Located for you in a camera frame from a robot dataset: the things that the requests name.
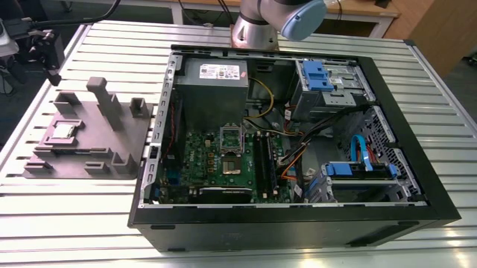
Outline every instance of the ram slot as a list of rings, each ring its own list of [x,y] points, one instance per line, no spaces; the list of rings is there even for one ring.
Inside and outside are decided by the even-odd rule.
[[[254,164],[255,164],[255,181],[257,181],[257,193],[259,197],[267,197],[269,184],[267,184],[267,161],[266,154],[262,146],[262,137],[254,136]]]
[[[270,194],[273,194],[274,190],[277,189],[274,149],[273,149],[270,137],[263,137],[262,140],[263,140],[265,145],[267,146],[267,148],[266,148],[267,157],[266,158],[269,161],[266,161],[265,164],[267,165],[267,178],[270,181]]]

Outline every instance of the floor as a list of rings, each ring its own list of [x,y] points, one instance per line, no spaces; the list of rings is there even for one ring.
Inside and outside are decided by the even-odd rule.
[[[43,1],[43,7],[50,19],[95,17],[108,9],[106,4],[91,4],[75,2],[72,12],[64,13],[59,1]],[[227,26],[227,17],[221,16],[219,12],[190,13],[198,21],[217,21],[218,27]],[[142,21],[155,23],[173,23],[171,12],[167,8],[119,6],[112,20]],[[76,27],[62,28],[62,38],[64,46],[75,33]],[[473,119],[477,121],[477,67],[469,66],[465,61],[460,62],[453,72],[444,78],[451,90],[457,96],[463,106],[467,108]],[[0,95],[0,149],[8,140],[8,137],[22,119],[22,116],[30,106],[30,103],[44,83],[44,77],[40,70],[32,70],[30,81],[26,85],[16,88],[14,96]]]

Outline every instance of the white desk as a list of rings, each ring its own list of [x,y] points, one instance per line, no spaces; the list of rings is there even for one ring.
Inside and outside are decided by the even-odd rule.
[[[82,100],[90,76],[119,100],[158,103],[171,44],[229,46],[227,28],[106,21],[82,26],[67,48],[59,87],[44,84],[0,152],[0,266],[473,267],[477,263],[477,128],[418,51],[398,40],[316,35],[284,50],[370,56],[449,191],[463,220],[376,248],[159,253],[127,228],[137,181],[30,180],[23,165],[63,90]]]

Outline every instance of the motherboard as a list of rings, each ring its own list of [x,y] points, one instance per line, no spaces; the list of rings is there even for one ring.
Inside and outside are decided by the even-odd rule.
[[[235,125],[190,131],[181,172],[169,170],[162,180],[162,203],[290,203],[290,186],[276,175],[284,154],[278,135]]]

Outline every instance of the open computer tower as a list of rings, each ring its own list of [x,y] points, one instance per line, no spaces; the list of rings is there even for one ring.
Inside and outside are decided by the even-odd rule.
[[[173,46],[129,222],[158,250],[376,246],[457,219],[372,58]]]

